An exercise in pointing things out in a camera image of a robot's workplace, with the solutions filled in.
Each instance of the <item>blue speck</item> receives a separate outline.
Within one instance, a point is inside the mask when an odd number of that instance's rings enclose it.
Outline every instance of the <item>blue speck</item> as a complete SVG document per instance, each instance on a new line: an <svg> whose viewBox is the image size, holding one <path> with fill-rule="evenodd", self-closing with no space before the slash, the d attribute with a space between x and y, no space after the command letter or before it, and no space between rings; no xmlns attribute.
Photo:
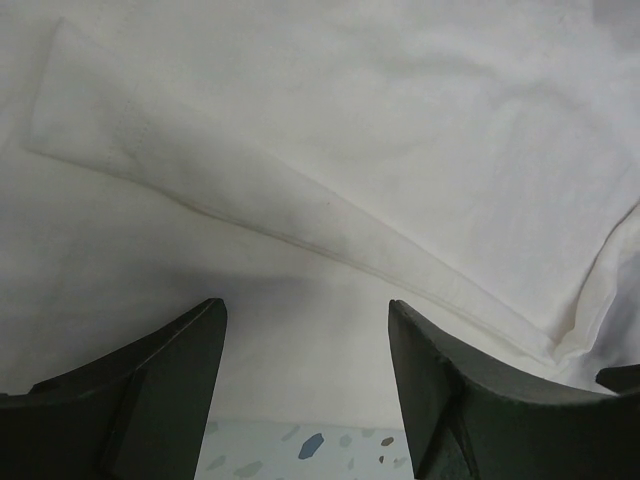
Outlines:
<svg viewBox="0 0 640 480"><path fill-rule="evenodd" d="M216 433L218 431L218 422L208 422L207 426L204 429L205 435L211 435L212 433Z"/></svg>
<svg viewBox="0 0 640 480"><path fill-rule="evenodd" d="M249 465L245 465L244 467L237 469L235 472L233 472L233 474L240 478L252 478L256 476L261 468L262 462L253 462Z"/></svg>
<svg viewBox="0 0 640 480"><path fill-rule="evenodd" d="M207 467L207 470L215 470L216 468L224 465L224 462L226 461L227 461L227 457L225 457L224 455L220 455L213 462L211 462L211 464Z"/></svg>
<svg viewBox="0 0 640 480"><path fill-rule="evenodd" d="M342 448L347 448L349 445L351 445L351 435L343 435L340 437L340 446Z"/></svg>
<svg viewBox="0 0 640 480"><path fill-rule="evenodd" d="M400 460L397 458L393 461L393 468L400 468L407 462L407 457L402 457Z"/></svg>
<svg viewBox="0 0 640 480"><path fill-rule="evenodd" d="M289 433L287 433L284 437L282 437L282 441L286 442L291 440L291 437L293 437L296 433L298 433L300 431L300 425L296 425L295 427L293 427Z"/></svg>
<svg viewBox="0 0 640 480"><path fill-rule="evenodd" d="M300 460L306 460L307 458L313 457L323 443L324 437L321 433L316 433L312 437L309 437L309 439L302 444L298 458Z"/></svg>

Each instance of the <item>speckled countertop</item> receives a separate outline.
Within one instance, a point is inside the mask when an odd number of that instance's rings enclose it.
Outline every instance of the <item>speckled countertop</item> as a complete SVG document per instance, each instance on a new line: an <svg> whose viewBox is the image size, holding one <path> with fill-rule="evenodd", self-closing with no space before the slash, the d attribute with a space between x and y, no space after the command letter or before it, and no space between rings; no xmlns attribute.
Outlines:
<svg viewBox="0 0 640 480"><path fill-rule="evenodd" d="M401 430L210 421L196 480L411 480Z"/></svg>

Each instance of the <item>white fabric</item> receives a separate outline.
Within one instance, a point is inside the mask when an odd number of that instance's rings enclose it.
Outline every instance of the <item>white fabric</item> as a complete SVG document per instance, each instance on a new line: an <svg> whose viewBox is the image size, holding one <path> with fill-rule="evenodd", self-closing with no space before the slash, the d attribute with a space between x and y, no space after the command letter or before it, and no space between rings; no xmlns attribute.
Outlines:
<svg viewBox="0 0 640 480"><path fill-rule="evenodd" d="M565 383L614 358L574 357L637 285L632 6L2 2L6 388L217 294L232 416L399 426L392 297Z"/></svg>

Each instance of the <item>fabric fold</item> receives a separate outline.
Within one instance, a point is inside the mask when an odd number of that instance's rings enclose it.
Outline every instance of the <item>fabric fold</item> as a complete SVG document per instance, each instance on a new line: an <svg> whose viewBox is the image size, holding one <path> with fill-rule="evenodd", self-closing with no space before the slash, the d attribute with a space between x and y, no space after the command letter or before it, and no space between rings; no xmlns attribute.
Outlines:
<svg viewBox="0 0 640 480"><path fill-rule="evenodd" d="M161 191L421 295L549 362L550 339L411 240L165 94L62 21L28 148Z"/></svg>
<svg viewBox="0 0 640 480"><path fill-rule="evenodd" d="M627 275L622 284L619 278L620 270L637 258L640 258L640 206L617 226L598 255L580 292L575 324L556 347L555 358L569 359L591 350L618 292L628 288L625 283L638 284L640 274ZM640 319L638 311L626 314L629 321Z"/></svg>

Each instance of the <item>white cloth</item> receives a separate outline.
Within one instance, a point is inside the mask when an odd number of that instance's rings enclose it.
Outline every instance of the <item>white cloth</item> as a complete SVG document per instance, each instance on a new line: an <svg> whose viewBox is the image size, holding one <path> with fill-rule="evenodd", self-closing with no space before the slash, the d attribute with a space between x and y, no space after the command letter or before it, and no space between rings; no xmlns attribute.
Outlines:
<svg viewBox="0 0 640 480"><path fill-rule="evenodd" d="M216 391L234 416L398 426L391 297L565 383L611 361L573 359L637 284L635 217L607 241L639 195L637 55L611 8L44 3L0 16L7 139L42 78L0 164L6 385L217 292L247 309ZM60 16L90 38L52 42Z"/></svg>

